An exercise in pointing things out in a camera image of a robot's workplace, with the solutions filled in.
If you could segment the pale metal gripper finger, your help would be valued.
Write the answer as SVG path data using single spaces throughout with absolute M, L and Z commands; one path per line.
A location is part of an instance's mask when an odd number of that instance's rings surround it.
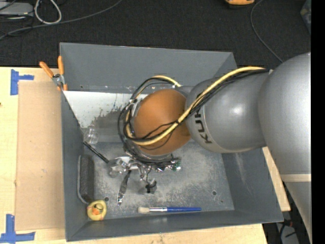
M 132 172 L 131 170 L 129 170 L 127 172 L 127 174 L 125 175 L 124 179 L 122 180 L 122 182 L 120 184 L 120 188 L 119 188 L 118 194 L 117 194 L 117 204 L 118 204 L 118 206 L 120 206 L 122 204 L 123 198 L 124 198 L 124 196 L 126 194 L 127 185 L 128 185 L 128 182 L 129 182 L 131 172 Z
M 116 178 L 126 172 L 126 162 L 122 159 L 117 159 L 113 164 L 109 165 L 108 174 L 111 178 Z

